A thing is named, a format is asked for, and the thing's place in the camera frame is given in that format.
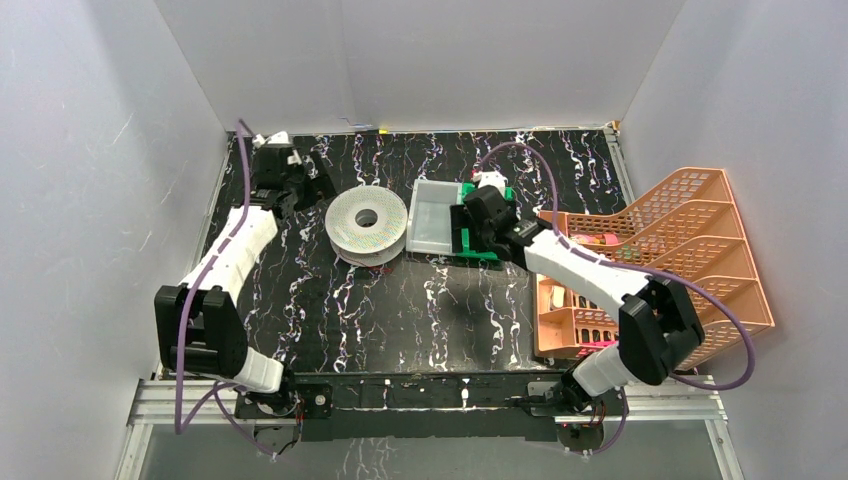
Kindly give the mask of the white filament spool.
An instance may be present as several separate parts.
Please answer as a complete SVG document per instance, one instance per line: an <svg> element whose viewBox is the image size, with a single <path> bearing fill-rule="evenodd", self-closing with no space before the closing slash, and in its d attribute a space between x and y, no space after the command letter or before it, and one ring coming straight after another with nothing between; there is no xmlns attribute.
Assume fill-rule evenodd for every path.
<svg viewBox="0 0 848 480"><path fill-rule="evenodd" d="M376 267L405 247L408 210L399 195L365 185L336 196L325 214L325 229L337 256L353 266Z"/></svg>

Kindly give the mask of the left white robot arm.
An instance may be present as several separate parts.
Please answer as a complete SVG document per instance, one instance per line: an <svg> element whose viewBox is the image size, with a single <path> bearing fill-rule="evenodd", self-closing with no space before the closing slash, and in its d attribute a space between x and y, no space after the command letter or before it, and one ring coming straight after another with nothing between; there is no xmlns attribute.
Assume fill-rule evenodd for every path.
<svg viewBox="0 0 848 480"><path fill-rule="evenodd" d="M275 416L294 411L297 387L286 368L249 346L237 302L265 248L294 213L335 196L326 166L316 152L302 155L290 143L267 141L244 170L250 185L225 227L194 269L154 297L160 360L173 372L231 381L260 394Z"/></svg>

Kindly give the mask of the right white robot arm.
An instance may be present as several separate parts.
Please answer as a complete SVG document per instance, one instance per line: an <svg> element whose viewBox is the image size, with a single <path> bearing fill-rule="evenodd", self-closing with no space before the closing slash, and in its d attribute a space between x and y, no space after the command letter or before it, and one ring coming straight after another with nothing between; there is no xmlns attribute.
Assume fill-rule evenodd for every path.
<svg viewBox="0 0 848 480"><path fill-rule="evenodd" d="M663 271L615 266L544 219L518 218L514 203L494 186L477 188L450 206L449 218L454 243L468 231L473 248L555 280L617 325L617 342L566 370L551 394L577 414L590 413L603 394L631 382L661 384L705 339L681 282Z"/></svg>

